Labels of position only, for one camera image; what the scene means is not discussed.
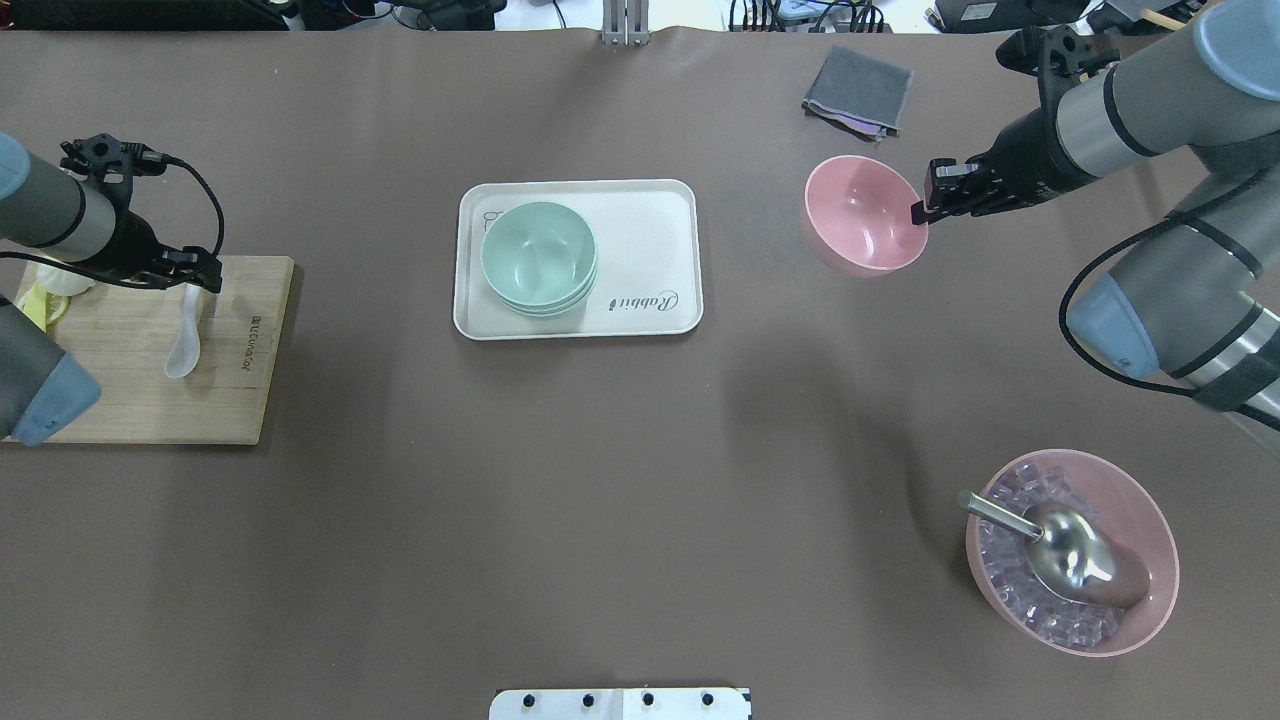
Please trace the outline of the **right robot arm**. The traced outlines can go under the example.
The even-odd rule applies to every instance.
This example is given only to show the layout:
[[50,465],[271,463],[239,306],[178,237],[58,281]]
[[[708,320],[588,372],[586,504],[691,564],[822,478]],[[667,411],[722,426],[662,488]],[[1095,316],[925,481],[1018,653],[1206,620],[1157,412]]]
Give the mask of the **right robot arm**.
[[982,154],[933,159],[911,222],[1032,208],[1189,149],[1206,178],[1078,273],[1059,328],[1115,380],[1276,430],[1277,314],[1247,288],[1277,265],[1277,22],[1275,1],[1222,1],[1128,58],[1019,29],[996,56],[1039,106]]

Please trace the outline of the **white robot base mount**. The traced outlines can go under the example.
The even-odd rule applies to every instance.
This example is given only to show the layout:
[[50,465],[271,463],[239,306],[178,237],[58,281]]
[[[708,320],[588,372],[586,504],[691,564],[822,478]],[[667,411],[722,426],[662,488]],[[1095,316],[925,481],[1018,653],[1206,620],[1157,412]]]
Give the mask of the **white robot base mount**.
[[753,719],[733,687],[534,688],[495,694],[489,719]]

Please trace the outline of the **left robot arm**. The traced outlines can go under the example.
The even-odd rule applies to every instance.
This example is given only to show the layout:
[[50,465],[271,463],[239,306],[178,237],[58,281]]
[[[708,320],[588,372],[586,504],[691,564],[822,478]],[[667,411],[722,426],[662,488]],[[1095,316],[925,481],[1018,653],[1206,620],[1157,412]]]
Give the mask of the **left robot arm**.
[[9,258],[36,265],[29,288],[3,299],[1,429],[27,446],[50,439],[96,404],[100,383],[47,333],[70,299],[97,286],[169,290],[184,284],[182,328],[168,373],[195,368],[195,315],[221,291],[221,245],[169,247],[131,210],[133,181],[187,161],[110,135],[61,145],[51,164],[10,135],[1,137],[1,231]]

